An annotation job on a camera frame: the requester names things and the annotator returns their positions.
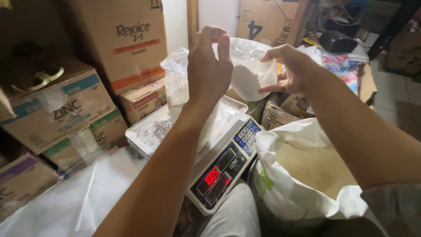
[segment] purple stripe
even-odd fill
[[[0,174],[0,183],[4,183],[7,180],[17,176],[18,174],[24,172],[32,165],[36,164],[37,161],[34,160],[32,157],[26,158],[24,161],[20,162],[19,164],[11,167],[10,169],[6,170],[5,172]]]

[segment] digital scale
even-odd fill
[[[196,156],[186,195],[205,216],[219,208],[256,155],[255,135],[262,128],[244,114],[247,106],[224,96],[214,133]],[[165,105],[129,128],[126,137],[139,153],[150,158],[172,127]]]

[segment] forearm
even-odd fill
[[[210,111],[187,103],[148,164],[94,236],[171,236]]]
[[[317,71],[302,91],[362,189],[421,183],[421,143],[384,121],[328,70]]]

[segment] tile floor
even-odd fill
[[[421,141],[421,83],[382,69],[384,54],[370,62],[377,94],[374,110]]]

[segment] person's left hand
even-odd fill
[[[229,36],[224,29],[206,26],[196,39],[198,43],[190,50],[187,67],[189,102],[198,102],[212,110],[231,83]],[[218,60],[212,43],[218,43]]]

